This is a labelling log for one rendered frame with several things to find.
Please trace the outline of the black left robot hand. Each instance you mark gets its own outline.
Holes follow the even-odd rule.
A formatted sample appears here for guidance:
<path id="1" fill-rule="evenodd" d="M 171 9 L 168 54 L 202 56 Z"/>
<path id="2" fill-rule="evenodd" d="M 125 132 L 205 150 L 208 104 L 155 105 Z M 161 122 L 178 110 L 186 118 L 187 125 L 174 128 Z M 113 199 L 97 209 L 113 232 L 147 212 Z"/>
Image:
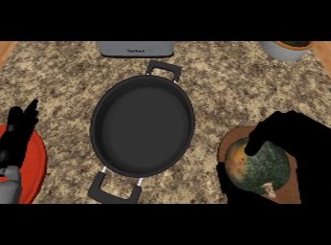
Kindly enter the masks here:
<path id="1" fill-rule="evenodd" d="M 38 122 L 38 100 L 34 99 L 26 108 L 13 106 L 7 113 L 6 130 L 0 137 L 0 177 L 7 167 L 21 167 L 29 138 Z"/>

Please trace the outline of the green and orange squash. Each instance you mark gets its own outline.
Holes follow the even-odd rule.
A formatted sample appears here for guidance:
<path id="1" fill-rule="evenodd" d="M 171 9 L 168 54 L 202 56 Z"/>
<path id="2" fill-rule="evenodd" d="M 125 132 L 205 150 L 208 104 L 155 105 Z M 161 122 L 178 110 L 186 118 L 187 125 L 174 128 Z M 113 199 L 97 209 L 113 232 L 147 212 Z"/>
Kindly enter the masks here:
<path id="1" fill-rule="evenodd" d="M 233 185 L 260 195 L 276 197 L 276 191 L 289 179 L 289 162 L 285 151 L 265 142 L 257 153 L 248 156 L 248 138 L 239 139 L 224 153 L 224 171 Z"/>

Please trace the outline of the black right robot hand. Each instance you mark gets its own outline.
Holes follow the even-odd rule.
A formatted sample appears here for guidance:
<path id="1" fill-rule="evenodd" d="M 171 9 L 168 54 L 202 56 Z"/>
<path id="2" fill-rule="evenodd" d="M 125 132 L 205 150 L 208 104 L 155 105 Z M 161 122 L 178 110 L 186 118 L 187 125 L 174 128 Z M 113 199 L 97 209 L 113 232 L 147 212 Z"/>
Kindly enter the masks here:
<path id="1" fill-rule="evenodd" d="M 295 111 L 277 111 L 248 134 L 248 156 L 257 153 L 265 142 L 271 142 L 295 158 L 301 202 L 331 205 L 331 128 Z M 227 203 L 268 204 L 268 199 L 233 185 L 223 167 L 224 163 L 218 162 L 217 177 Z"/>

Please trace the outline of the red round plate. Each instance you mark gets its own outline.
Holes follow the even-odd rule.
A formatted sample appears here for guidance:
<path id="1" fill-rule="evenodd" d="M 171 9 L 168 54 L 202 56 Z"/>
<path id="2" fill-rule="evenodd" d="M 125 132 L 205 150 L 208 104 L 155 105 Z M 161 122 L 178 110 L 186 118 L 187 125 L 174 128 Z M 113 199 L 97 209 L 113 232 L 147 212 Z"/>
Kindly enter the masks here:
<path id="1" fill-rule="evenodd" d="M 6 130 L 6 125 L 0 125 L 0 137 Z M 46 173 L 47 173 L 47 151 L 43 143 L 43 139 L 37 132 L 32 132 L 26 153 L 23 158 L 21 173 L 21 197 L 19 204 L 29 204 L 38 194 Z M 0 182 L 7 180 L 6 177 L 0 177 Z"/>

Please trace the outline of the white plant pot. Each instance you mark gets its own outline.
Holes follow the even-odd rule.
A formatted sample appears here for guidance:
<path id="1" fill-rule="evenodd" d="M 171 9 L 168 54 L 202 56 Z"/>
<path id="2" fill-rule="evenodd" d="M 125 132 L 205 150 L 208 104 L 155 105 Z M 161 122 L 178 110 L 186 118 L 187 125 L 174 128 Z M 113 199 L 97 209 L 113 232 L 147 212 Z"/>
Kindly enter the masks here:
<path id="1" fill-rule="evenodd" d="M 289 46 L 280 41 L 260 41 L 258 44 L 264 53 L 279 61 L 296 61 L 314 45 L 311 41 L 301 47 Z"/>

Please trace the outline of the grey toaster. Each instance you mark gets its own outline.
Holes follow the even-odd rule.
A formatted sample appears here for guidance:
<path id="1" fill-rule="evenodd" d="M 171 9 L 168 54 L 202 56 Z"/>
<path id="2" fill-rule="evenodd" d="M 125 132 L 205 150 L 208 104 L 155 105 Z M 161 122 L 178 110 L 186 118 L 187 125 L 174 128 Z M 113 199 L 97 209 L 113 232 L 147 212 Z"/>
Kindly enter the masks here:
<path id="1" fill-rule="evenodd" d="M 97 41 L 105 57 L 170 57 L 174 54 L 173 41 Z"/>

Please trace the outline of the black oval pot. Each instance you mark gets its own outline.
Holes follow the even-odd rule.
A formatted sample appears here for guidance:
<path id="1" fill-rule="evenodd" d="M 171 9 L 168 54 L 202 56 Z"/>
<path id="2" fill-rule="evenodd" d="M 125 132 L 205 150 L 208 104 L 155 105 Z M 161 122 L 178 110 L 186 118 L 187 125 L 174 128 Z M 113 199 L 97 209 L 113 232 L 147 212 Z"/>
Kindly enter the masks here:
<path id="1" fill-rule="evenodd" d="M 195 114 L 175 78 L 152 74 L 116 83 L 96 104 L 90 142 L 103 164 L 87 196 L 102 204 L 134 204 L 142 187 L 122 199 L 100 190 L 106 172 L 137 180 L 167 170 L 190 144 Z"/>

